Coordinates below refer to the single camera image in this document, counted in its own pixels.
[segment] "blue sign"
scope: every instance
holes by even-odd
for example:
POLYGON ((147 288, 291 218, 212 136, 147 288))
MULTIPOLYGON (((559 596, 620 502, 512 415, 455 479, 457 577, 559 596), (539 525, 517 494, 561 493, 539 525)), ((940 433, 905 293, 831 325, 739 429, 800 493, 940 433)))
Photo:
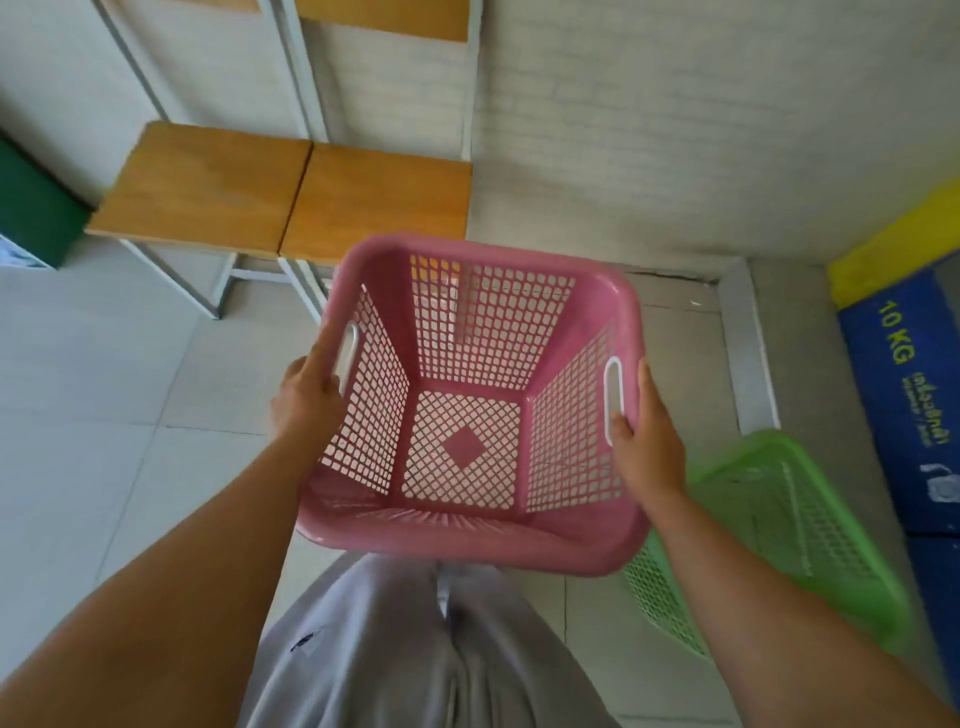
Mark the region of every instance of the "blue sign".
POLYGON ((960 332, 934 271, 839 318, 900 523, 960 534, 960 332))

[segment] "tiled floor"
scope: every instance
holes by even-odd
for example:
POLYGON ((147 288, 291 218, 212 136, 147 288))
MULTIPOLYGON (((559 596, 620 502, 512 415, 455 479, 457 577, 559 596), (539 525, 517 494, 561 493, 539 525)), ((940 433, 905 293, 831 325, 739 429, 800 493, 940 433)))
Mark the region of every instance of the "tiled floor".
MULTIPOLYGON (((169 253, 200 286, 211 255, 169 253)), ((635 277, 645 339, 691 459, 737 437, 714 291, 635 277)), ((314 327, 292 288, 238 283, 219 322, 119 246, 58 273, 0 269, 0 678, 99 581, 262 447, 267 400, 314 327)), ((337 552, 294 536, 270 622, 337 552)), ((630 728, 736 723, 716 671, 638 613, 618 576, 515 572, 630 728)))

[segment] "wooden seat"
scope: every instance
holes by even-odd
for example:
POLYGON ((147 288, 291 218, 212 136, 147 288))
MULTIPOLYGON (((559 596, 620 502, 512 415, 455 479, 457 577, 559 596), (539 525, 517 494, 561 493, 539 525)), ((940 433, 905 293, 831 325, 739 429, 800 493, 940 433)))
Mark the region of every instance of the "wooden seat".
POLYGON ((336 265, 372 235, 467 235, 472 165, 316 144, 280 254, 336 265))
POLYGON ((310 148, 304 139, 155 121, 86 231, 275 257, 310 148))

